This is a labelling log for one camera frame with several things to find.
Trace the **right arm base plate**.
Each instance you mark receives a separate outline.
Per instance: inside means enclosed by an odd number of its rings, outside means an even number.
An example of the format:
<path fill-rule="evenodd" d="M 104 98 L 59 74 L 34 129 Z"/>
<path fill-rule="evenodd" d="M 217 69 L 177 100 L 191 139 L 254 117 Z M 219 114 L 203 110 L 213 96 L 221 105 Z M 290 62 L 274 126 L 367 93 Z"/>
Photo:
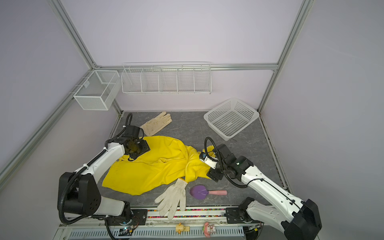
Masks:
<path fill-rule="evenodd" d="M 227 223 L 229 224 L 241 224 L 248 223 L 250 221 L 247 213 L 239 207 L 226 208 L 225 217 L 227 218 Z"/>

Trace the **aluminium frame rail front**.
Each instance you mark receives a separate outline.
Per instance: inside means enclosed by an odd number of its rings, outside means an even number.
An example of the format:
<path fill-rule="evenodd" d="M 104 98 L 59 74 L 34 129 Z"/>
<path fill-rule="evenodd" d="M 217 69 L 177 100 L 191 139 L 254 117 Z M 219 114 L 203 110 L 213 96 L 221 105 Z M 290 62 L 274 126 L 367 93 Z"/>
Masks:
<path fill-rule="evenodd" d="M 108 225 L 107 218 L 112 216 L 120 216 L 123 211 L 129 211 L 131 209 L 148 209 L 148 215 L 146 224 L 142 226 L 130 226 L 133 229 L 154 229 L 159 230 L 161 228 L 175 229 L 176 225 L 182 223 L 185 226 L 199 227 L 202 228 L 206 222 L 214 224 L 216 229 L 219 227 L 228 227 L 228 226 L 256 226 L 260 227 L 263 224 L 271 226 L 266 220 L 256 221 L 250 220 L 248 223 L 241 224 L 229 224 L 227 223 L 227 218 L 225 217 L 226 208 L 236 208 L 235 206 L 213 206 L 213 207 L 187 207 L 185 211 L 177 210 L 174 218 L 168 220 L 167 216 L 161 217 L 156 208 L 132 208 L 129 203 L 123 203 L 122 207 L 112 206 L 112 207 L 103 207 L 99 206 L 99 209 L 96 210 L 96 205 L 93 204 L 87 210 L 91 210 L 91 215 L 78 220 L 72 224 L 61 223 L 59 228 L 80 228 L 80 227 L 97 227 L 101 228 L 105 225 Z M 127 228 L 129 226 L 110 226 L 112 228 Z"/>

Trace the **yellow duck figurine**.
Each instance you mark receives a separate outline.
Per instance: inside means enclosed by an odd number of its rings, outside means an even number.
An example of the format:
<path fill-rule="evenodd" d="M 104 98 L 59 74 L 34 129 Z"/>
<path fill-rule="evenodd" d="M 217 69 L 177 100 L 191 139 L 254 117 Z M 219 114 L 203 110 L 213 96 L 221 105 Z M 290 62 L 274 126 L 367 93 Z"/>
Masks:
<path fill-rule="evenodd" d="M 179 223 L 178 225 L 176 225 L 175 231 L 176 231 L 176 233 L 181 235 L 182 233 L 189 232 L 190 231 L 190 227 L 189 226 L 185 226 L 182 223 Z"/>

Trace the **pink white doll figurine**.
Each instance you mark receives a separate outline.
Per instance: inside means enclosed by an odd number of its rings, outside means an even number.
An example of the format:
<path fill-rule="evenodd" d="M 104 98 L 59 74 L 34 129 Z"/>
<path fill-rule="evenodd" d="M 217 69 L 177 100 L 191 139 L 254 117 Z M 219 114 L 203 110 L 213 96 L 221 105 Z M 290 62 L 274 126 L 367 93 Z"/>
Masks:
<path fill-rule="evenodd" d="M 206 238 L 210 238 L 211 235 L 216 234 L 216 227 L 214 224 L 206 222 L 203 227 L 203 233 Z"/>

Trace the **white mesh wall box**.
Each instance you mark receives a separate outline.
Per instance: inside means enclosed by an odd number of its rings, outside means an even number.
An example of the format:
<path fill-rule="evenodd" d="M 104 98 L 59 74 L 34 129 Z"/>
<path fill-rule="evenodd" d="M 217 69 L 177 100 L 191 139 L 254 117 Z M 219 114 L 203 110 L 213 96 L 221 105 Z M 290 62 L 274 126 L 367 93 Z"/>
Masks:
<path fill-rule="evenodd" d="M 83 110 L 107 111 L 121 87 L 118 71 L 93 70 L 74 93 L 74 98 Z"/>

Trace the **yellow trousers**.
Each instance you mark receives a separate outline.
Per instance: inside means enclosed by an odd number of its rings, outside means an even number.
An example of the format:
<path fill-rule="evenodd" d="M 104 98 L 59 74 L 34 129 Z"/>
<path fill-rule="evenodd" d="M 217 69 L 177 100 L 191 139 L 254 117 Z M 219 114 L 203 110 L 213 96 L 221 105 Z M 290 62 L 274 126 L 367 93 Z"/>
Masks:
<path fill-rule="evenodd" d="M 139 196 L 179 178 L 186 182 L 207 178 L 210 167 L 200 160 L 200 152 L 195 148 L 165 136 L 144 140 L 151 150 L 134 161 L 128 155 L 119 158 L 104 178 L 104 188 Z"/>

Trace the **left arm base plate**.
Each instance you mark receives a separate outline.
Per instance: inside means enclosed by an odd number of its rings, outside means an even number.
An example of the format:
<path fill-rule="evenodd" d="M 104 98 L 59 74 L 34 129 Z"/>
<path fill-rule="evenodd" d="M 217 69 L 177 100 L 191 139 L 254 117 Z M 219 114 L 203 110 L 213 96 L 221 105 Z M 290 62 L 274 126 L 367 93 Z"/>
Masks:
<path fill-rule="evenodd" d="M 131 209 L 106 220 L 109 226 L 142 226 L 146 224 L 147 215 L 148 209 Z"/>

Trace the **white plastic laundry basket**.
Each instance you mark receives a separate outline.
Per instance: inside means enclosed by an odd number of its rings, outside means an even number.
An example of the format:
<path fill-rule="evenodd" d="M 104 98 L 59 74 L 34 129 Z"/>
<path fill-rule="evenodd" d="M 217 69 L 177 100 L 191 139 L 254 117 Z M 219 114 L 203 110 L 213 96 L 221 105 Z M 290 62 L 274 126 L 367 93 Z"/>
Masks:
<path fill-rule="evenodd" d="M 229 141 L 251 123 L 260 114 L 245 102 L 231 98 L 204 114 L 208 126 L 224 141 Z"/>

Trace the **beige fabric glove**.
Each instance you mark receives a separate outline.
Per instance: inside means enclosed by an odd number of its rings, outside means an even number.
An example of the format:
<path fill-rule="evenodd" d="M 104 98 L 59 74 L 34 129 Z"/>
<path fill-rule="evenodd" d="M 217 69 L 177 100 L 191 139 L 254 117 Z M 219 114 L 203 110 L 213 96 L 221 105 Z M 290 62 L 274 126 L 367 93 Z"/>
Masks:
<path fill-rule="evenodd" d="M 143 124 L 141 129 L 143 129 L 146 136 L 151 137 L 157 134 L 171 122 L 171 115 L 167 114 L 167 112 L 161 112 L 158 116 Z"/>

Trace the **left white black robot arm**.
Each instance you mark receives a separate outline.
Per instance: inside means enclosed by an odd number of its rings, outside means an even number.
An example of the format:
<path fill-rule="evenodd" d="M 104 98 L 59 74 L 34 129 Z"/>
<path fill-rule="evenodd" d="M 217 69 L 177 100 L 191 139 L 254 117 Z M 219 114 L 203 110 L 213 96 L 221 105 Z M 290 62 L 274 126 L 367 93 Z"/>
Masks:
<path fill-rule="evenodd" d="M 121 157 L 133 162 L 150 151 L 142 128 L 131 124 L 129 113 L 123 130 L 106 140 L 103 150 L 74 172 L 60 176 L 58 214 L 62 224 L 70 225 L 84 218 L 105 220 L 117 225 L 129 224 L 134 214 L 125 201 L 101 196 L 97 183 L 103 174 Z"/>

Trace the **white knit work glove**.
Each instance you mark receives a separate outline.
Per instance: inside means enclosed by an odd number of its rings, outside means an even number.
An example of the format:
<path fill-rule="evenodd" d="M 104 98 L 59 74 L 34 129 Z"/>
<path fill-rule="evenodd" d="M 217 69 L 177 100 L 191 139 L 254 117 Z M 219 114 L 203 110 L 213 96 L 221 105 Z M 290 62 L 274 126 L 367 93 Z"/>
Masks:
<path fill-rule="evenodd" d="M 177 179 L 176 183 L 168 187 L 160 196 L 155 199 L 157 211 L 161 217 L 167 216 L 172 220 L 178 207 L 180 211 L 186 210 L 186 186 L 184 179 Z"/>

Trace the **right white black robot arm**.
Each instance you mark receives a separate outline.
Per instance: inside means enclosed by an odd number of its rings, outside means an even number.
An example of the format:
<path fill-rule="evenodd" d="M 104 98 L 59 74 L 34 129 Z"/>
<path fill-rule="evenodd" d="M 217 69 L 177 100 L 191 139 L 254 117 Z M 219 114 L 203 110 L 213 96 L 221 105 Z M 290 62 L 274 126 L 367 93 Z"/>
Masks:
<path fill-rule="evenodd" d="M 284 190 L 270 180 L 258 167 L 244 156 L 235 157 L 229 148 L 213 145 L 210 156 L 208 149 L 201 154 L 201 161 L 210 166 L 208 177 L 215 182 L 226 178 L 241 189 L 252 189 L 269 202 L 263 205 L 247 197 L 238 207 L 226 208 L 229 224 L 258 224 L 257 231 L 264 225 L 282 232 L 288 240 L 315 240 L 322 229 L 319 208 L 315 202 L 302 199 Z"/>

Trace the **purple pink toy shovel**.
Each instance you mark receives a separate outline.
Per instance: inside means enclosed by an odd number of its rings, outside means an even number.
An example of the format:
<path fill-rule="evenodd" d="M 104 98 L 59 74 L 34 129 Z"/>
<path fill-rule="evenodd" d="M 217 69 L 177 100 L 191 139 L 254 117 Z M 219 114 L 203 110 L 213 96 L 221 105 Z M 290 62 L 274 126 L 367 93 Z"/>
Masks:
<path fill-rule="evenodd" d="M 208 195 L 226 196 L 228 192 L 226 190 L 209 191 L 203 185 L 196 185 L 190 189 L 190 194 L 197 200 L 204 200 Z"/>

